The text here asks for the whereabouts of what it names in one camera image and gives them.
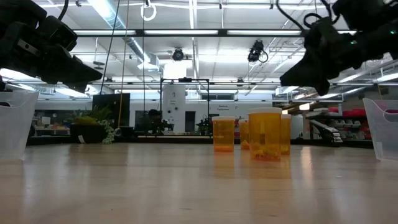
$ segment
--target ceiling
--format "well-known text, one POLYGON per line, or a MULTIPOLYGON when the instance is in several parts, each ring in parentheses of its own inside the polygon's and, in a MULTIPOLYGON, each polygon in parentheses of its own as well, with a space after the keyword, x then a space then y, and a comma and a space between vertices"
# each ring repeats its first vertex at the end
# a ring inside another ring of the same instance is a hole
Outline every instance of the ceiling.
MULTIPOLYGON (((62 10, 63 0, 34 0, 42 6, 49 15, 58 17, 62 10)), ((190 17, 190 0, 168 0, 156 1, 157 14, 151 21, 144 21, 141 17, 141 6, 143 1, 130 0, 131 6, 127 5, 127 0, 120 0, 119 16, 125 21, 128 29, 297 29, 290 21, 287 22, 277 9, 236 9, 234 6, 245 4, 257 4, 256 6, 269 7, 272 0, 222 0, 223 10, 218 8, 219 0, 198 0, 198 9, 195 17, 190 17)), ((72 29, 109 29, 109 25, 89 4, 88 1, 80 1, 82 7, 75 6, 75 1, 70 1, 70 7, 63 18, 72 29)), ((286 7, 310 6, 315 7, 314 0, 281 0, 281 4, 286 7)), ((146 9, 145 15, 149 17, 152 9, 146 9)), ((317 9, 312 10, 285 10, 288 14, 302 23, 303 16, 309 12, 317 12, 321 16, 326 16, 327 11, 322 8, 320 1, 317 1, 317 9)), ((340 19, 335 24, 337 29, 348 29, 344 20, 340 19)), ((209 78, 212 81, 231 82, 238 78, 243 78, 245 82, 263 82, 266 80, 278 80, 289 68, 295 65, 303 56, 305 49, 299 50, 292 55, 295 50, 303 43, 301 38, 260 38, 265 46, 268 46, 269 61, 263 64, 250 66, 247 61, 249 49, 259 38, 256 37, 196 37, 198 51, 198 74, 197 78, 209 78)), ((175 48, 182 48, 183 52, 192 58, 193 41, 191 37, 138 37, 135 38, 138 44, 145 52, 156 54, 160 59, 160 64, 172 62, 170 51, 175 48)), ((98 48, 96 50, 96 38, 80 37, 77 46, 71 54, 76 55, 85 64, 95 67, 93 61, 106 62, 106 53, 109 48, 111 38, 98 38, 98 48)), ((113 80, 120 80, 123 71, 125 79, 129 82, 139 82, 145 75, 145 81, 150 82, 160 79, 158 72, 143 72, 138 69, 140 62, 132 50, 127 47, 126 58, 124 60, 125 42, 121 38, 114 38, 111 54, 108 60, 106 77, 112 77, 113 80)), ((187 60, 187 76, 194 77, 192 60, 187 60)), ((381 60, 368 62, 364 67, 373 67, 382 63, 381 60)), ((341 80, 359 71, 347 70, 342 72, 339 78, 341 80)), ((142 88, 142 86, 127 86, 128 88, 142 88)), ((274 90, 277 86, 259 86, 258 90, 274 90)))

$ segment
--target wooden table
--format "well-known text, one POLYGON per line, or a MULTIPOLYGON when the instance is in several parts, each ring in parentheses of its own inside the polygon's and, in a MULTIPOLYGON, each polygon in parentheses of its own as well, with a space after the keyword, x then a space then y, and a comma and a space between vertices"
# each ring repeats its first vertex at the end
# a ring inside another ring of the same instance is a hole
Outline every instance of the wooden table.
POLYGON ((282 162, 211 145, 28 147, 0 163, 0 223, 397 223, 398 162, 292 146, 282 162))

